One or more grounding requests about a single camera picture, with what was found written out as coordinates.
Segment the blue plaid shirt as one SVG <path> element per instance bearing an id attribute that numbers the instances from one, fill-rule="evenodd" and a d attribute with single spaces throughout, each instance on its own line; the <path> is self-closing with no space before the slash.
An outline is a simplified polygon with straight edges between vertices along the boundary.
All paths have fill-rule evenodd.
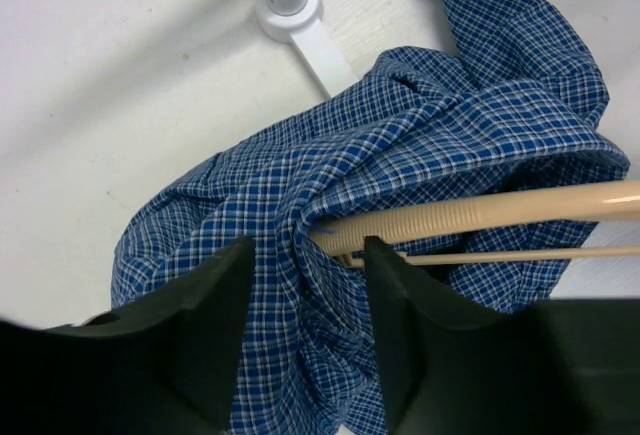
<path id="1" fill-rule="evenodd" d="M 323 219 L 607 182 L 629 160 L 597 127 L 609 95 L 546 0 L 443 0 L 457 53 L 400 47 L 357 84 L 160 191 L 115 249 L 122 306 L 238 236 L 256 245 L 230 430 L 386 430 L 365 276 L 310 240 Z"/>

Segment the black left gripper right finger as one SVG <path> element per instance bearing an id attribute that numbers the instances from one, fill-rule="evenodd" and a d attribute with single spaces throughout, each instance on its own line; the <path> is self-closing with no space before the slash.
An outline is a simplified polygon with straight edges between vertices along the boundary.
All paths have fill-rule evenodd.
<path id="1" fill-rule="evenodd" d="M 505 314 L 376 237 L 364 262 L 392 434 L 635 434 L 639 303 L 562 299 Z"/>

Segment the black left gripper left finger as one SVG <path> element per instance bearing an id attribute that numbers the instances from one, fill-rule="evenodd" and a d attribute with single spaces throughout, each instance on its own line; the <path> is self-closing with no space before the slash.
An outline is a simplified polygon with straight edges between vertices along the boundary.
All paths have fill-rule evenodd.
<path id="1" fill-rule="evenodd" d="M 254 265 L 241 237 L 83 325 L 3 322 L 2 432 L 227 433 Z"/>

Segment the beige plastic hanger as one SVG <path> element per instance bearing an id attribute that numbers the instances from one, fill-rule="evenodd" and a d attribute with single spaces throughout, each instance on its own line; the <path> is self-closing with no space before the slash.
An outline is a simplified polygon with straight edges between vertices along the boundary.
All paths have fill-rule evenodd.
<path id="1" fill-rule="evenodd" d="M 638 219 L 639 182 L 623 180 L 482 195 L 357 214 L 321 224 L 311 231 L 311 239 L 327 255 L 348 267 L 360 268 L 364 261 L 353 254 L 364 249 L 369 236 L 398 244 L 553 220 Z"/>

